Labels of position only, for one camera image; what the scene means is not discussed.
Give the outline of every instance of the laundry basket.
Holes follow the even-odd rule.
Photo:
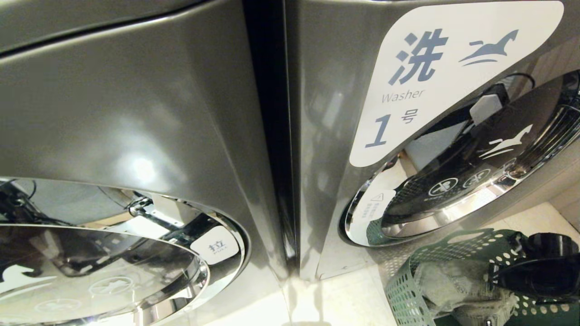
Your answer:
[[[397,325],[459,325],[451,316],[433,320],[413,278],[415,269],[421,262],[457,259],[511,265],[522,257],[522,253],[517,251],[518,243],[510,241],[516,234],[518,232],[512,230],[459,231],[433,245],[417,249],[385,288]],[[535,300],[526,296],[518,296],[517,301],[516,309],[506,326],[579,325],[580,307],[577,303],[573,305],[548,303],[537,306]]]

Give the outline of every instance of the gray washing machine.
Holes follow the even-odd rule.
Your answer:
[[[580,171],[574,1],[286,2],[300,276],[546,201]]]
[[[0,20],[0,324],[204,325],[279,291],[241,1]]]

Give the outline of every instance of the front-load washer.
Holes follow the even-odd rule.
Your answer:
[[[241,1],[0,17],[0,324],[204,325],[278,293]]]
[[[300,276],[370,263],[579,178],[573,1],[286,2]]]

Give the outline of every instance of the clothes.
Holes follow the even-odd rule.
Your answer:
[[[451,313],[463,326],[494,326],[508,321],[516,297],[493,287],[485,278],[489,264],[475,260],[423,262],[414,279],[422,291],[432,316]]]

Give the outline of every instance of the washer door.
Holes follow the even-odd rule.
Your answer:
[[[232,282],[228,218],[127,189],[0,181],[0,324],[150,325]]]
[[[443,118],[360,188],[346,235],[375,247],[453,223],[516,187],[580,134],[579,72],[514,74]]]

